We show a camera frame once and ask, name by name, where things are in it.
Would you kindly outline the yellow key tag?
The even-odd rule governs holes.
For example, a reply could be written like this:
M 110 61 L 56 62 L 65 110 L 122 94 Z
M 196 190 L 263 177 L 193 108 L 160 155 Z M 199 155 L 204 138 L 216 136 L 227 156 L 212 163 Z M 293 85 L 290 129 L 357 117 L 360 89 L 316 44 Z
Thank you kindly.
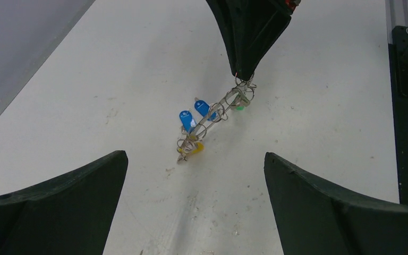
M 187 136 L 185 139 L 179 139 L 177 142 L 177 151 L 183 156 L 197 154 L 204 150 L 204 145 L 196 136 Z

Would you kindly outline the large metal ring disc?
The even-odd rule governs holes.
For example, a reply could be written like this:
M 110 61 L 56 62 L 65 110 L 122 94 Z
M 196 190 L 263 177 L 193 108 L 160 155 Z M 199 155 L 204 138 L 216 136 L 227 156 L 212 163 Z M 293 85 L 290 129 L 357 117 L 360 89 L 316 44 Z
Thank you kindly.
M 199 98 L 194 99 L 193 109 L 198 113 L 194 117 L 192 110 L 183 110 L 178 114 L 181 122 L 182 136 L 177 140 L 177 163 L 188 160 L 192 155 L 204 150 L 203 140 L 209 130 L 217 123 L 227 121 L 230 111 L 242 111 L 247 108 L 255 97 L 257 85 L 252 79 L 235 78 L 235 86 L 225 96 L 209 104 Z

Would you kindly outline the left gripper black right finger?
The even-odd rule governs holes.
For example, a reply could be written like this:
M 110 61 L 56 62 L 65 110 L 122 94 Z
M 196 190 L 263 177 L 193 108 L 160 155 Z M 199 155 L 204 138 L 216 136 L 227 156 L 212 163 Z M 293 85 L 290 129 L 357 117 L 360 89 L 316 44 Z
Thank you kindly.
M 408 206 L 354 192 L 272 152 L 264 174 L 285 254 L 408 254 Z

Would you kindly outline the green key tag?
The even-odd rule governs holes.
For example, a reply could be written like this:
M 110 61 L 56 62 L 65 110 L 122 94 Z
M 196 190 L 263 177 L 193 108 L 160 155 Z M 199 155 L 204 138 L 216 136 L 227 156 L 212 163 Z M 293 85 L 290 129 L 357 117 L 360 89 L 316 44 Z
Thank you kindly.
M 243 93 L 239 93 L 231 103 L 231 110 L 242 111 L 249 105 L 250 101 L 247 99 L 247 97 Z

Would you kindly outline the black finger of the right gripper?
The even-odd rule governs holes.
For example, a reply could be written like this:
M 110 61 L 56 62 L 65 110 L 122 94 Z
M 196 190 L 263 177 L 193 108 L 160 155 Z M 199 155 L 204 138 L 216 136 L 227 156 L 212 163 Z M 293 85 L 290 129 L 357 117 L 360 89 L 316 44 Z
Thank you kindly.
M 234 22 L 231 11 L 233 11 L 236 7 L 239 7 L 240 4 L 238 3 L 238 1 L 225 0 L 206 0 L 206 2 L 216 19 L 220 34 L 222 36 L 228 56 L 231 73 L 236 76 L 238 70 L 233 28 Z
M 291 17 L 292 1 L 235 1 L 235 70 L 240 79 L 251 78 Z

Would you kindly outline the blue key tag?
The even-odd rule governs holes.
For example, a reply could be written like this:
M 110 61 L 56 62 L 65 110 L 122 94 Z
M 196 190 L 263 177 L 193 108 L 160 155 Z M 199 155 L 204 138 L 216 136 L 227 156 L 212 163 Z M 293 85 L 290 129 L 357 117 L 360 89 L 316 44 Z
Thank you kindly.
M 213 113 L 210 113 L 211 107 L 210 105 L 205 102 L 204 100 L 201 100 L 199 98 L 194 99 L 194 109 L 206 120 L 206 121 L 211 121 L 211 122 L 217 122 L 218 121 L 218 114 L 217 111 L 214 111 Z
M 197 123 L 190 110 L 181 111 L 179 113 L 179 119 L 182 123 L 181 132 L 183 134 L 192 132 L 197 126 Z

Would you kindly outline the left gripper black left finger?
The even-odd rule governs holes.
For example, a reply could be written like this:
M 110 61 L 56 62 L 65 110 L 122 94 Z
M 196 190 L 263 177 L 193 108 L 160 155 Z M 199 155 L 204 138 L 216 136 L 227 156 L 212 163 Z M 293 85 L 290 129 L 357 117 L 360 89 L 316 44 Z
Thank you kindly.
M 0 254 L 102 254 L 128 164 L 117 150 L 0 195 Z

